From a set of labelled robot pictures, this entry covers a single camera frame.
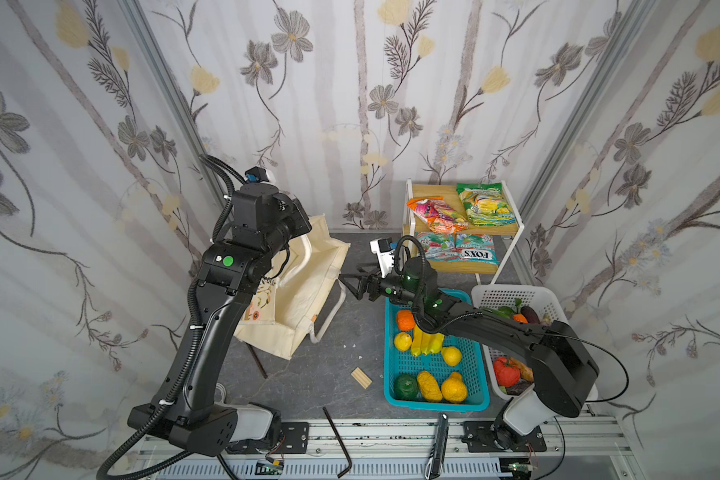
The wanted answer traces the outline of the yellow banana bunch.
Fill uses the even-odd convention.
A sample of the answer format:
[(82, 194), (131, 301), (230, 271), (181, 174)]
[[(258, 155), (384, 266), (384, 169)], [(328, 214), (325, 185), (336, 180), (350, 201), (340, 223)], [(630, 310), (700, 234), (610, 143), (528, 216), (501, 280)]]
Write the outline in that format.
[(413, 342), (410, 347), (410, 352), (414, 357), (439, 354), (443, 349), (444, 341), (445, 336), (443, 334), (429, 334), (415, 327), (413, 329)]

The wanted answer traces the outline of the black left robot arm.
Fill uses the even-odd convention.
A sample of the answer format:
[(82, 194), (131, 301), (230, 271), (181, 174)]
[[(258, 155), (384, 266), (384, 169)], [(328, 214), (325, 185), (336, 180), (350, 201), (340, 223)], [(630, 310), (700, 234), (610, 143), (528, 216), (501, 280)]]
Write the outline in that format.
[(234, 332), (280, 252), (312, 225), (300, 201), (281, 192), (267, 171), (253, 167), (239, 173), (220, 159), (203, 154), (204, 166), (226, 185), (225, 204), (211, 244), (187, 291), (189, 321), (164, 382), (153, 399), (134, 407), (128, 418), (133, 434), (103, 462), (97, 478), (111, 478), (111, 468), (143, 437), (168, 441), (179, 453), (151, 467), (129, 473), (150, 476), (199, 454), (223, 458), (236, 441), (267, 436), (275, 413), (253, 406), (249, 414), (266, 416), (261, 430), (243, 431), (244, 411), (216, 402), (221, 365)]

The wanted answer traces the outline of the orange tangerine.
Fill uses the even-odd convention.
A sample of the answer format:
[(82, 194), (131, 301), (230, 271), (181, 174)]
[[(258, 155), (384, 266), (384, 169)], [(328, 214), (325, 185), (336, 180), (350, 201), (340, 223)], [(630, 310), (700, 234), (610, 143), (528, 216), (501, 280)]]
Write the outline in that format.
[(416, 327), (413, 313), (410, 310), (399, 310), (396, 314), (396, 324), (401, 332), (412, 331)]

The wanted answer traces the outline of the cream canvas grocery bag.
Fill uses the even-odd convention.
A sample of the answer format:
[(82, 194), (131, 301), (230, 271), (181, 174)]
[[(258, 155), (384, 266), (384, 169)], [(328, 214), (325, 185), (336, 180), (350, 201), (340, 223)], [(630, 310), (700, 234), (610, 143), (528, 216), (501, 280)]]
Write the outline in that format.
[(350, 245), (330, 235), (323, 215), (310, 218), (312, 230), (278, 253), (260, 283), (234, 337), (289, 360), (305, 338), (317, 343), (325, 327), (314, 322), (338, 280)]

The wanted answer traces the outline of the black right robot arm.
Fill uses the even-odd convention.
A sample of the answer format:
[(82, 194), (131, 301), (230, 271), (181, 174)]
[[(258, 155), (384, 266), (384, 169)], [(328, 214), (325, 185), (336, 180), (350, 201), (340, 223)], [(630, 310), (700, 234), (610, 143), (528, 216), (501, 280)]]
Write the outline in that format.
[(423, 248), (411, 235), (395, 245), (379, 240), (372, 247), (377, 267), (363, 264), (357, 273), (342, 274), (339, 280), (357, 299), (385, 297), (409, 308), (425, 333), (478, 342), (518, 358), (532, 370), (533, 386), (502, 408), (489, 428), (489, 444), (511, 451), (542, 423), (556, 416), (578, 417), (599, 367), (572, 327), (561, 321), (523, 324), (446, 293), (425, 255), (411, 256), (409, 244)]

